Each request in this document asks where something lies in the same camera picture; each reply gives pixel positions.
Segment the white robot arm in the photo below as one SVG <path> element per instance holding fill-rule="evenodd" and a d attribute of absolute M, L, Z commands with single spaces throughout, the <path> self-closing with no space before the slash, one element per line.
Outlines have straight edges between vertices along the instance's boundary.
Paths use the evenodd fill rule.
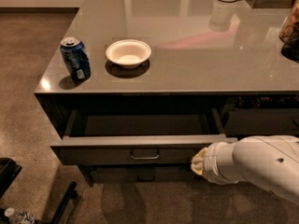
<path fill-rule="evenodd" d="M 193 158 L 192 170 L 219 185 L 249 182 L 299 204 L 299 138 L 251 136 L 234 143 L 216 142 Z"/>

